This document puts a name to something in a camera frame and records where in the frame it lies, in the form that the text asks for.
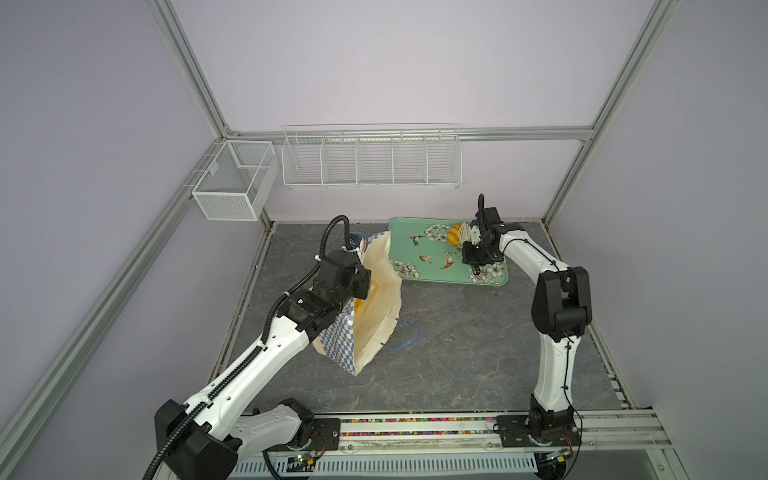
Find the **mesh basket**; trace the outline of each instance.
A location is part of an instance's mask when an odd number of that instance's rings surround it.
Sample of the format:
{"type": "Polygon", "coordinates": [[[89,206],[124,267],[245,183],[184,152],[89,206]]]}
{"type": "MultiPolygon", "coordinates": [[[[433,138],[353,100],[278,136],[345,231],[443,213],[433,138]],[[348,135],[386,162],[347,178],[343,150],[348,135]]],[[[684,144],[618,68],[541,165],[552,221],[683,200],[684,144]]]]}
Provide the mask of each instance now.
{"type": "Polygon", "coordinates": [[[208,220],[259,220],[280,166],[269,141],[225,141],[192,190],[208,220]]]}
{"type": "Polygon", "coordinates": [[[457,187],[458,131],[286,137],[287,187],[457,187]]]}

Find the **white mesh basket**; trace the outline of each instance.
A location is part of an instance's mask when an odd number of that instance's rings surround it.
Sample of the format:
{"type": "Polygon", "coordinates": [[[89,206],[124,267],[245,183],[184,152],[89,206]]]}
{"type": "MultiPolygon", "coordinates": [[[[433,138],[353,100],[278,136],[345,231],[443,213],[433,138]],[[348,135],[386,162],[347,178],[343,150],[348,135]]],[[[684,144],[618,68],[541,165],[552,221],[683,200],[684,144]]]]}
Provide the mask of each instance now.
{"type": "Polygon", "coordinates": [[[289,135],[283,146],[287,187],[457,187],[458,130],[396,134],[289,135]]]}
{"type": "Polygon", "coordinates": [[[259,220],[279,169],[272,142],[228,140],[192,194],[208,220],[259,220]]]}

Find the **table surface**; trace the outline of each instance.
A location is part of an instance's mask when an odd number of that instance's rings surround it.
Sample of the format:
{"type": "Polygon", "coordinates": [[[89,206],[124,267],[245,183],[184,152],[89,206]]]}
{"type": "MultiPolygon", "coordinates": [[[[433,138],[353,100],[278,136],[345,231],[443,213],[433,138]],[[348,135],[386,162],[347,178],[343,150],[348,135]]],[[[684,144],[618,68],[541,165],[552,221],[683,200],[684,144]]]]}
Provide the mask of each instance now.
{"type": "MultiPolygon", "coordinates": [[[[522,225],[551,252],[539,223],[522,225]]],[[[261,335],[274,300],[312,268],[324,228],[275,226],[231,359],[261,335]]],[[[386,229],[386,224],[357,223],[351,230],[386,229]]],[[[340,245],[341,236],[337,226],[328,247],[340,245]]],[[[421,328],[417,342],[382,349],[357,377],[310,345],[272,378],[253,405],[265,411],[293,397],[315,413],[528,410],[538,378],[539,338],[530,314],[535,285],[511,261],[508,270],[503,286],[403,280],[400,318],[421,328]]],[[[413,335],[412,328],[397,326],[389,343],[402,345],[413,335]]],[[[572,388],[576,409],[620,408],[589,335],[576,353],[572,388]]]]}

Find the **perforated metal strip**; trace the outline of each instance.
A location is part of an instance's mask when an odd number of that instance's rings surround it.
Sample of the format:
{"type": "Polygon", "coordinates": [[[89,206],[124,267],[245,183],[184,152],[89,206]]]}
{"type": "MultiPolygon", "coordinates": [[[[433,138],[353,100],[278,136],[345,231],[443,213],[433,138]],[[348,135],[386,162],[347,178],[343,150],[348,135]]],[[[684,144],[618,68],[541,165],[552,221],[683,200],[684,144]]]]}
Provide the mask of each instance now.
{"type": "MultiPolygon", "coordinates": [[[[290,478],[306,473],[286,473],[286,457],[273,460],[280,475],[290,478]]],[[[424,476],[478,475],[536,472],[532,453],[457,453],[444,455],[328,455],[317,462],[313,477],[352,475],[424,476]]],[[[261,457],[241,462],[230,478],[267,478],[261,457]]]]}

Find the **blue and white checkered pattern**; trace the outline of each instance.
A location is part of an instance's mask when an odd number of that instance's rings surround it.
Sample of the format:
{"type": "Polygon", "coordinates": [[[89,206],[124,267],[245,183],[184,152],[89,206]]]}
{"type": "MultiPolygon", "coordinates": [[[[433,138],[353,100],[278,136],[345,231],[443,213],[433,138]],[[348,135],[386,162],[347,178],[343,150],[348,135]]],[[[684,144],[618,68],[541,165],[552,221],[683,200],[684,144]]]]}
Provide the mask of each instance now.
{"type": "MultiPolygon", "coordinates": [[[[369,245],[386,232],[369,237],[369,245]]],[[[351,299],[336,316],[333,325],[320,332],[320,344],[326,350],[328,358],[338,363],[341,368],[355,375],[355,333],[352,325],[355,321],[355,299],[351,299]]]]}

